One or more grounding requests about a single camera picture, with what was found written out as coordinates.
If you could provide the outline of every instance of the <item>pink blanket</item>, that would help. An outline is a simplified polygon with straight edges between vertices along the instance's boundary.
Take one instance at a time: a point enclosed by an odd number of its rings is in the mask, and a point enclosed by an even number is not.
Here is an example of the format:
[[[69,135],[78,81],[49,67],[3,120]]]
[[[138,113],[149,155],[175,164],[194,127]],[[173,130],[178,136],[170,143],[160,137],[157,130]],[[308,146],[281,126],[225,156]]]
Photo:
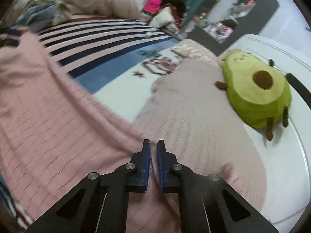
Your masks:
[[[36,219],[88,173],[128,162],[144,137],[61,73],[35,35],[20,40],[0,49],[0,171]],[[127,232],[167,223],[162,232],[179,230],[151,169],[148,192],[130,196]]]

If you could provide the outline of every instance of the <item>plush toy leg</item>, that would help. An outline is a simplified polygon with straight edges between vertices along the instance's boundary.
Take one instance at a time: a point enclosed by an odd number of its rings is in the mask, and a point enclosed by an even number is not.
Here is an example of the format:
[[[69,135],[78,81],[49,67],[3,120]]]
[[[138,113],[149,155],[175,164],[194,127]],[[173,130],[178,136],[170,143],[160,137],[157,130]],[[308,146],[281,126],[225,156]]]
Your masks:
[[[285,107],[283,111],[283,127],[287,126],[288,126],[288,107]]]
[[[273,139],[272,128],[273,128],[273,118],[268,118],[266,137],[269,141]]]
[[[274,66],[274,61],[273,60],[269,60],[269,65],[270,66]]]
[[[227,84],[221,81],[215,82],[215,86],[218,87],[220,90],[227,90]]]

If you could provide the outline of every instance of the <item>striped blanket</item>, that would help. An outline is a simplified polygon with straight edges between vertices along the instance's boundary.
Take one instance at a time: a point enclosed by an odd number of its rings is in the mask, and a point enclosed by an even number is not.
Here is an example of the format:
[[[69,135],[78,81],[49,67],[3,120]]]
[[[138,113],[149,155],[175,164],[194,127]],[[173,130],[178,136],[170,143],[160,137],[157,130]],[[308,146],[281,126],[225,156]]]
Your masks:
[[[150,53],[178,43],[159,29],[125,19],[66,23],[41,31],[39,38],[61,69],[92,94]]]

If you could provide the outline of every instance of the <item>avocado plush toy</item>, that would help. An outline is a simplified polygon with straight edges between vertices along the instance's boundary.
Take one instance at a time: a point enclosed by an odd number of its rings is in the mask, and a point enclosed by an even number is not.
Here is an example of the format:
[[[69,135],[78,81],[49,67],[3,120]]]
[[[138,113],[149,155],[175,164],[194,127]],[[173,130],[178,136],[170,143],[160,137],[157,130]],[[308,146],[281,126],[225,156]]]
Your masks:
[[[215,85],[226,90],[229,101],[242,120],[253,128],[267,126],[266,137],[273,139],[273,124],[283,119],[288,126],[291,103],[289,84],[285,76],[249,53],[236,49],[221,60],[226,83]]]

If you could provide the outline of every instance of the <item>navy blue stripe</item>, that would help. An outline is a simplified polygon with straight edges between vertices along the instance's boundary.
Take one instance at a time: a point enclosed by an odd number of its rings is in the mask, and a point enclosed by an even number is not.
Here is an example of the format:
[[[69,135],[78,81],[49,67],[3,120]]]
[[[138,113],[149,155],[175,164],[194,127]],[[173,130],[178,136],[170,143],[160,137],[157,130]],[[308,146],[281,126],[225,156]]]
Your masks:
[[[65,41],[69,41],[72,39],[76,39],[76,38],[80,38],[80,37],[85,37],[85,36],[89,36],[89,35],[94,35],[94,34],[99,34],[99,33],[104,33],[104,32],[112,32],[112,31],[122,31],[122,30],[133,30],[133,29],[150,29],[149,27],[131,27],[131,28],[119,28],[119,29],[109,29],[109,30],[97,30],[97,31],[93,31],[93,32],[87,32],[87,33],[83,33],[83,34],[79,34],[79,35],[75,35],[75,36],[71,36],[71,37],[65,37],[59,40],[55,40],[52,41],[50,43],[45,44],[45,47],[49,47],[49,46],[53,46],[59,43],[63,43]]]
[[[105,56],[99,57],[96,60],[92,60],[91,62],[88,62],[84,65],[81,65],[73,70],[71,70],[70,72],[68,72],[68,74],[73,77],[76,78],[78,76],[80,76],[81,74],[86,73],[87,71],[92,70],[93,68],[107,62],[108,60],[114,59],[116,57],[119,57],[120,55],[123,55],[125,53],[128,53],[130,51],[133,51],[135,49],[139,49],[142,48],[144,46],[148,46],[151,44],[155,44],[155,43],[159,43],[159,42],[163,42],[163,41],[167,41],[172,39],[172,37],[168,37],[168,38],[164,38],[164,39],[157,39],[157,40],[153,40],[153,41],[149,41],[149,42],[145,42],[145,43],[141,43],[141,44],[136,44],[133,46],[129,46],[127,48],[124,48],[122,50],[119,51],[115,51],[113,53],[107,54]]]
[[[161,36],[166,36],[167,34],[166,33],[163,33],[163,34],[159,34],[159,35],[155,35],[155,36],[152,36],[152,37],[161,37]],[[99,52],[99,51],[102,51],[102,50],[105,50],[105,49],[108,49],[108,48],[111,48],[111,47],[115,47],[115,46],[118,46],[118,45],[122,45],[124,43],[130,43],[130,42],[133,42],[135,40],[142,40],[142,39],[145,39],[145,37],[133,37],[133,38],[127,38],[127,39],[122,39],[122,40],[119,40],[119,41],[115,41],[115,42],[112,42],[112,43],[108,43],[108,44],[104,44],[104,45],[101,45],[101,46],[96,46],[96,47],[93,47],[93,48],[90,48],[90,49],[86,49],[84,51],[81,51],[81,52],[78,52],[76,54],[73,54],[73,55],[70,55],[62,60],[59,60],[59,63],[62,65],[62,66],[65,66],[69,63],[72,63],[78,59],[81,59],[85,56],[88,56],[90,54],[93,54],[93,53],[96,53],[96,52]]]
[[[149,55],[146,52],[160,52],[174,46],[177,43],[178,41],[174,38],[160,43],[151,43],[148,46],[135,49],[108,60],[90,71],[76,77],[75,80],[78,81],[91,94],[94,94],[128,69],[148,58]]]
[[[57,33],[55,35],[51,35],[51,36],[48,36],[48,37],[44,37],[42,39],[40,39],[41,41],[44,41],[44,40],[47,40],[47,39],[50,39],[50,38],[54,38],[54,37],[58,37],[58,36],[63,36],[63,35],[66,35],[66,34],[69,34],[69,33],[74,33],[74,32],[79,32],[79,31],[84,31],[84,30],[91,30],[91,29],[96,29],[96,28],[107,28],[107,27],[115,27],[115,26],[130,26],[130,25],[140,25],[140,23],[132,23],[132,24],[121,24],[121,25],[97,25],[97,26],[89,26],[89,27],[82,27],[82,28],[79,28],[79,29],[75,29],[75,30],[71,30],[71,31],[67,31],[67,32],[61,32],[61,33]]]
[[[64,46],[64,47],[56,49],[56,50],[54,50],[54,51],[52,51],[50,53],[54,56],[54,55],[60,54],[62,52],[68,51],[70,49],[73,49],[73,48],[76,48],[76,47],[79,47],[79,46],[84,46],[84,45],[88,45],[88,44],[91,44],[91,43],[96,43],[96,42],[99,42],[99,41],[102,41],[102,40],[111,39],[111,38],[114,38],[114,37],[129,36],[129,35],[136,35],[136,34],[144,34],[144,33],[148,32],[148,31],[149,30],[147,29],[147,30],[144,30],[144,31],[141,31],[141,32],[123,32],[123,33],[111,34],[111,35],[107,35],[107,36],[103,36],[103,37],[98,37],[98,38],[95,38],[95,39],[89,39],[89,40],[86,40],[86,41],[74,43],[74,44],[71,44],[71,45],[68,45],[68,46]]]
[[[54,32],[54,31],[59,31],[59,30],[63,30],[63,29],[67,29],[67,28],[70,28],[70,27],[75,27],[75,26],[79,26],[79,25],[88,25],[88,24],[92,24],[92,23],[117,23],[117,22],[130,22],[129,20],[121,20],[121,21],[102,21],[102,22],[90,22],[90,21],[86,21],[85,23],[79,23],[77,22],[76,24],[72,24],[72,25],[65,25],[65,26],[62,26],[62,27],[59,27],[59,28],[56,28],[56,29],[51,29],[51,30],[48,30],[46,32],[43,32],[41,33],[40,35],[44,35],[44,34],[47,34],[47,33],[50,33],[50,32]]]

